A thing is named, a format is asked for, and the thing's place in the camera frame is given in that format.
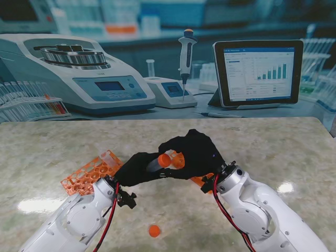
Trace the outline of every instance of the robotic arm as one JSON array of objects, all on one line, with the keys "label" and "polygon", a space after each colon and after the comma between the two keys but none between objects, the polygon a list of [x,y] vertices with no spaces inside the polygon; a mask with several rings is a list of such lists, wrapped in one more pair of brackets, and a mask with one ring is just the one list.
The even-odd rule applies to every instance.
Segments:
[{"label": "robotic arm", "polygon": [[[214,175],[202,187],[214,188],[229,205],[234,224],[251,240],[256,252],[328,252],[319,237],[269,186],[252,180],[235,165],[223,165],[216,183]],[[273,221],[275,230],[270,231]]]},{"label": "robotic arm", "polygon": [[68,197],[19,252],[84,252],[105,223],[102,211],[111,207],[116,197],[119,206],[136,206],[136,195],[128,195],[116,186],[106,176],[93,184],[94,194]]},{"label": "robotic arm", "polygon": [[[184,168],[147,172],[148,164],[167,150],[183,153]],[[273,189],[252,180],[235,163],[226,165],[208,136],[189,130],[185,137],[178,136],[161,144],[158,153],[135,154],[119,169],[115,178],[123,186],[133,186],[162,177],[190,179],[214,173],[201,189],[204,193],[215,192],[220,209],[244,240],[248,240],[250,251],[328,252],[319,237]],[[115,207],[117,201],[119,206],[134,208],[136,205],[136,195],[128,195],[118,183],[106,176],[93,184],[94,195],[70,196],[19,252],[84,252],[105,223],[101,214],[104,208],[111,207],[112,203]],[[228,211],[220,203],[217,192],[228,203]]]}]

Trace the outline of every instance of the red cable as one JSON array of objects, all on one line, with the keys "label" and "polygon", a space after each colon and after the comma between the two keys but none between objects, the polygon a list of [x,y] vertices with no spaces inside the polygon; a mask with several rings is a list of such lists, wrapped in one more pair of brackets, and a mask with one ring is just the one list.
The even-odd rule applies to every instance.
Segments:
[{"label": "red cable", "polygon": [[112,218],[113,218],[113,215],[114,215],[114,210],[116,209],[116,205],[117,205],[117,200],[118,200],[118,192],[119,192],[119,183],[117,183],[116,187],[115,187],[115,198],[114,198],[114,201],[113,201],[113,206],[112,206],[112,210],[111,210],[111,214],[110,214],[110,217],[109,217],[109,220],[107,221],[107,224],[106,224],[106,227],[105,227],[105,230],[96,246],[96,248],[94,249],[93,252],[97,252],[98,249],[100,248],[101,244],[103,243],[104,241],[104,238],[107,234],[107,231],[109,230],[110,228],[110,225],[111,225],[111,222],[112,222]]},{"label": "red cable", "polygon": [[228,214],[228,212],[226,211],[226,209],[224,209],[224,207],[222,206],[222,204],[220,203],[219,201],[219,198],[217,196],[217,181],[218,181],[218,178],[219,178],[219,174],[216,175],[215,177],[215,181],[214,181],[214,188],[213,188],[213,194],[214,194],[214,198],[215,198],[215,201],[219,207],[219,209],[222,211],[222,213],[225,215],[225,217],[227,218],[227,220],[231,223],[231,225],[233,225],[233,227],[238,231],[240,232],[241,236],[243,237],[244,241],[248,244],[250,250],[252,250],[252,252],[256,252],[252,246],[252,243],[250,242],[247,234],[245,234],[243,231],[241,231],[237,226],[236,224],[233,222],[231,216]]}]

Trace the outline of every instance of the laboratory centrifuge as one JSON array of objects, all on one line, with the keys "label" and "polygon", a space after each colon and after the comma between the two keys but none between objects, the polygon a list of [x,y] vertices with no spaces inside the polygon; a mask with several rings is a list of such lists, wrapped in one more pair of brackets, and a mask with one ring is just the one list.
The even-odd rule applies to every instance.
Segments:
[{"label": "laboratory centrifuge", "polygon": [[67,108],[88,114],[155,107],[155,95],[131,66],[94,40],[58,34],[0,35],[0,82],[49,84]]}]

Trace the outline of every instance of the white robotic arm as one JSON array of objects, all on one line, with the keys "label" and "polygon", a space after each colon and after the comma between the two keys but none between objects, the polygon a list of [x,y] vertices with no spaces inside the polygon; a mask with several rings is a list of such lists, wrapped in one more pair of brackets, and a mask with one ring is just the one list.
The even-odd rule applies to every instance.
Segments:
[{"label": "white robotic arm", "polygon": [[94,194],[68,197],[18,252],[84,252],[105,223],[103,209],[112,206],[115,197],[119,206],[135,207],[136,195],[119,190],[116,196],[115,187],[107,176],[93,184]]},{"label": "white robotic arm", "polygon": [[[211,190],[206,181],[203,192]],[[235,225],[248,234],[256,252],[328,252],[319,237],[269,186],[252,180],[232,162],[223,167],[217,191],[228,203]],[[271,221],[275,229],[271,231]]]},{"label": "white robotic arm", "polygon": [[[235,162],[202,186],[207,193],[216,185],[229,204],[231,221],[250,238],[256,252],[328,252],[319,237],[269,186],[256,182]],[[105,223],[102,211],[115,197],[118,205],[135,207],[135,194],[119,189],[109,176],[93,184],[94,195],[74,194],[53,213],[18,252],[84,252]]]}]

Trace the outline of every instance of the tablet screen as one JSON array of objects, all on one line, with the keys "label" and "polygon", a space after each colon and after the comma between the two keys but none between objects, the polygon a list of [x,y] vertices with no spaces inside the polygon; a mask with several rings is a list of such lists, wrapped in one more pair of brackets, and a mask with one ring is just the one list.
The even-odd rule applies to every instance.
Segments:
[{"label": "tablet screen", "polygon": [[294,47],[224,49],[230,101],[290,99]]}]

